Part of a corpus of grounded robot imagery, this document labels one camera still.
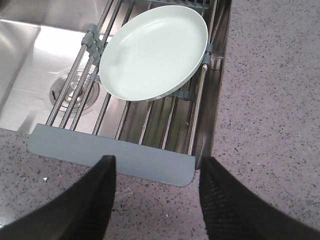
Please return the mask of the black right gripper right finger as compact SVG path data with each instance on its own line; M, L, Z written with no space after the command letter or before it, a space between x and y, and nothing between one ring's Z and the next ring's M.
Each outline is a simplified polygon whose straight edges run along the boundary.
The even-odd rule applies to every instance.
M201 159L199 199L210 240L318 240L320 232L277 210L214 157Z

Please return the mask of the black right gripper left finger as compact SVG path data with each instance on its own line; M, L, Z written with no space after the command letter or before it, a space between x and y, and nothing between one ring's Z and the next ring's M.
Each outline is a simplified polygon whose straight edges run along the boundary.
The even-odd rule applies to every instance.
M116 158L105 155L41 208L4 226L2 240L102 240L116 193Z

